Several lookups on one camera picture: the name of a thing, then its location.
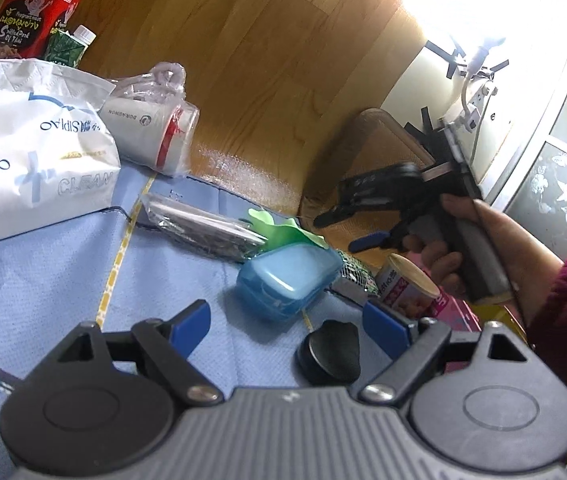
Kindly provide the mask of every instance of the white cable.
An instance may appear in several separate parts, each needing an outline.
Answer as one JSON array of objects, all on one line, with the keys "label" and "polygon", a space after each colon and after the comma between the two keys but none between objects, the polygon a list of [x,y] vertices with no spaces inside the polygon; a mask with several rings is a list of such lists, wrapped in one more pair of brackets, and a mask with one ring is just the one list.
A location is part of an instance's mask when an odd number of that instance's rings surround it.
[{"label": "white cable", "polygon": [[479,118],[479,123],[477,124],[477,131],[475,133],[475,141],[472,145],[472,154],[470,155],[470,162],[469,166],[472,166],[472,163],[475,160],[475,154],[477,153],[477,146],[479,145],[479,133],[481,131],[481,124],[483,123],[484,118],[486,117],[487,113],[487,106],[490,104],[490,98],[495,94],[496,87],[490,89],[490,93],[486,97],[486,104],[484,105],[484,110],[481,112],[481,117]]},{"label": "white cable", "polygon": [[470,77],[466,76],[463,80],[463,86],[461,87],[461,106],[463,106],[463,111],[466,112],[466,117],[470,116],[470,108],[468,108],[468,86],[470,85]]},{"label": "white cable", "polygon": [[468,63],[468,66],[466,68],[468,72],[466,75],[467,78],[471,78],[479,73],[479,70],[481,70],[483,64],[486,62],[486,58],[489,52],[490,47],[480,46],[478,48],[477,52],[472,57],[472,59],[470,59],[470,62]]},{"label": "white cable", "polygon": [[463,107],[463,125],[472,133],[472,128],[470,127],[470,124],[468,124],[468,119],[471,115],[470,108],[468,108],[468,85],[470,85],[471,77],[470,73],[468,73],[466,78],[463,80],[463,86],[461,87],[461,106]]}]

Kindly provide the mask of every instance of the white bottle cap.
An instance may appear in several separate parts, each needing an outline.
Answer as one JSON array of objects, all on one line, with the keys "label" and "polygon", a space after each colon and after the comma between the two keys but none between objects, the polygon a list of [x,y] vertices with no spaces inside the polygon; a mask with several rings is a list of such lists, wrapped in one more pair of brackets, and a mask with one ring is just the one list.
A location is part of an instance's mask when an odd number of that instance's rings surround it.
[{"label": "white bottle cap", "polygon": [[77,27],[77,30],[75,30],[73,36],[80,40],[81,43],[86,44],[86,46],[95,41],[95,38],[97,37],[97,35],[92,30],[84,27],[83,25]]}]

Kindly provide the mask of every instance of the red snack box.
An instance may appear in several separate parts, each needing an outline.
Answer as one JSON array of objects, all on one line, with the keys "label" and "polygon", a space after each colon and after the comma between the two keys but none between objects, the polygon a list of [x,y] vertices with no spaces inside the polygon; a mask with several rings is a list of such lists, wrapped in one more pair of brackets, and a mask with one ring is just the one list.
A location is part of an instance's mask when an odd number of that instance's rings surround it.
[{"label": "red snack box", "polygon": [[4,0],[0,58],[41,57],[51,29],[65,29],[79,0]]}]

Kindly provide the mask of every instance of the blue plastic container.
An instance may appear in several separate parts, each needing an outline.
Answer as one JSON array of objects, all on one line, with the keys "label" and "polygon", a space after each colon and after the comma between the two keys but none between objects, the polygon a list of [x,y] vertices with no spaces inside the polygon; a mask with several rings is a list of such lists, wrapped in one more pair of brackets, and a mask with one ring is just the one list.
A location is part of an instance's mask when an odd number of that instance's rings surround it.
[{"label": "blue plastic container", "polygon": [[335,281],[342,266],[333,249],[303,243],[284,246],[243,264],[237,293],[257,316],[285,321]]}]

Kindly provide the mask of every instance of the tissue package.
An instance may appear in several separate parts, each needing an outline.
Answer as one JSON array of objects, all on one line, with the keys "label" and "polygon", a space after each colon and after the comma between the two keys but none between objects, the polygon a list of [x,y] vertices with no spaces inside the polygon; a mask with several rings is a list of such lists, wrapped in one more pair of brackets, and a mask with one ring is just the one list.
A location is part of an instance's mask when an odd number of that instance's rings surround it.
[{"label": "tissue package", "polygon": [[53,63],[0,60],[0,239],[111,205],[119,156],[95,110],[112,88]]}]

